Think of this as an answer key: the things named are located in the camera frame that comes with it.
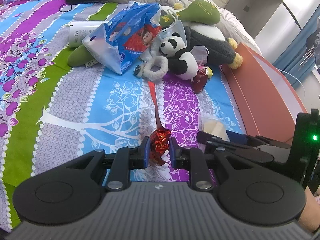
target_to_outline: green stripe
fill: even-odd
[[[96,14],[91,15],[89,20],[90,21],[103,21],[105,20],[117,7],[117,3],[106,3],[100,11],[98,11]]]
[[[105,4],[100,11],[90,17],[90,21],[104,20],[115,10],[116,3]],[[12,205],[12,194],[14,189],[24,180],[30,178],[32,169],[31,165],[34,151],[35,138],[38,136],[39,124],[36,125],[42,116],[43,106],[47,106],[55,91],[60,78],[70,71],[67,59],[73,49],[69,47],[63,49],[53,60],[55,65],[46,67],[46,77],[49,80],[37,83],[37,91],[29,96],[29,101],[21,103],[21,110],[16,113],[19,123],[15,125],[10,132],[9,143],[6,150],[4,164],[4,185],[6,186],[9,207],[11,209],[11,225],[13,227],[20,223],[18,215]]]

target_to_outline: panda head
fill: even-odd
[[[168,36],[161,41],[159,51],[162,56],[173,57],[178,50],[185,48],[186,45],[179,33],[173,33],[172,36]]]

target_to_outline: person's arm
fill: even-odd
[[[305,190],[306,206],[299,218],[299,224],[310,232],[314,232],[320,225],[320,206],[313,197],[309,187]]]

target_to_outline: red foil candy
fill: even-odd
[[[165,151],[169,150],[169,138],[171,131],[167,128],[157,129],[150,135],[150,160],[162,166],[166,162],[161,158]]]
[[[169,150],[169,138],[171,135],[171,131],[167,128],[164,128],[161,124],[158,110],[158,103],[156,98],[156,87],[153,82],[148,81],[151,98],[155,105],[156,112],[156,125],[157,130],[155,130],[150,135],[150,155],[149,159],[154,163],[162,166],[166,162],[161,158],[165,151]]]
[[[192,80],[192,87],[195,94],[199,94],[208,81],[207,68],[198,69],[197,75]]]

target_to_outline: orange box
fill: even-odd
[[[297,114],[307,112],[286,77],[262,56],[240,43],[238,69],[222,66],[248,135],[290,143]]]

